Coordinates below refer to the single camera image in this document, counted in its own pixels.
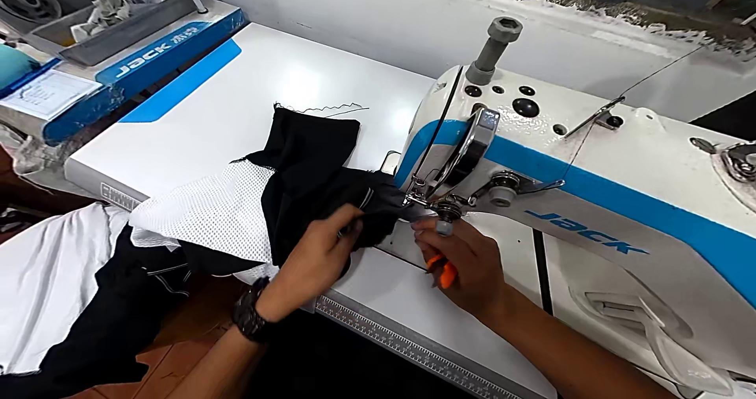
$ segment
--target person's left hand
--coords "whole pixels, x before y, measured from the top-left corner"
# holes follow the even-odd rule
[[[313,220],[276,278],[262,290],[257,313],[275,323],[335,283],[362,231],[362,220],[341,238],[338,232],[364,213],[354,205],[339,207],[328,219]]]

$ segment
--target wall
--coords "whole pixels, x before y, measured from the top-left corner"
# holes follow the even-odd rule
[[[705,36],[659,35],[663,27],[546,0],[223,1],[253,22],[430,77],[475,59],[491,20],[506,14],[524,30],[500,67],[607,99],[696,49]],[[703,48],[634,88],[627,102],[690,121],[756,90],[755,64]]]

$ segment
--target industrial sewing machine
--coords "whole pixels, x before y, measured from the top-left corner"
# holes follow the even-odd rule
[[[752,388],[756,145],[496,68],[521,30],[494,20],[425,96],[395,172],[407,201],[441,234],[480,211],[581,247],[555,299],[590,320],[576,328],[695,391]]]

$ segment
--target ruler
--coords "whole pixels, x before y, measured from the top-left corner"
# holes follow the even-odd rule
[[[329,290],[319,296],[315,311],[478,397],[544,399],[337,291]]]

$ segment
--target hand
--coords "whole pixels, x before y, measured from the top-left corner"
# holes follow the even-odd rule
[[[310,222],[276,278],[260,294],[258,315],[278,322],[333,285],[362,231],[362,220],[345,236],[338,238],[338,232],[363,214],[345,204],[328,219]]]
[[[457,267],[457,280],[443,293],[487,325],[505,312],[510,290],[504,282],[499,246],[461,219],[454,221],[451,236],[440,236],[435,231],[437,220],[426,218],[412,224],[415,243],[425,261],[442,253]]]

